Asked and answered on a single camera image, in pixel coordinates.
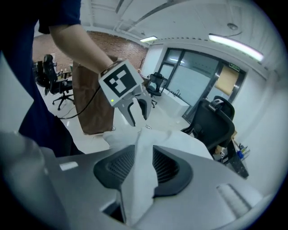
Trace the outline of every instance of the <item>fluorescent light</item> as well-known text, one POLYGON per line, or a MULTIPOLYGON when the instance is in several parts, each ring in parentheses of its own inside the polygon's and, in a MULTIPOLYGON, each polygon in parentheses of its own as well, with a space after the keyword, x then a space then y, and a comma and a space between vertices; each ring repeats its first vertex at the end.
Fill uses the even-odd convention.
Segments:
POLYGON ((153 41, 153 40, 156 40, 156 39, 157 39, 157 37, 152 36, 152 37, 148 37, 148 38, 141 39, 140 41, 146 42, 146 41, 153 41))
POLYGON ((178 59, 170 58, 170 60, 177 62, 178 59))
POLYGON ((214 34, 209 34, 209 39, 211 41, 225 44, 225 45, 233 47, 239 51, 242 51, 243 53, 246 53, 247 55, 251 56, 252 58, 256 59, 259 62, 261 62, 263 60, 263 57, 264 57, 263 54, 261 54, 260 52, 253 49, 250 46, 247 46, 243 43, 235 41, 234 39, 230 39, 230 38, 226 38, 226 37, 214 35, 214 34))

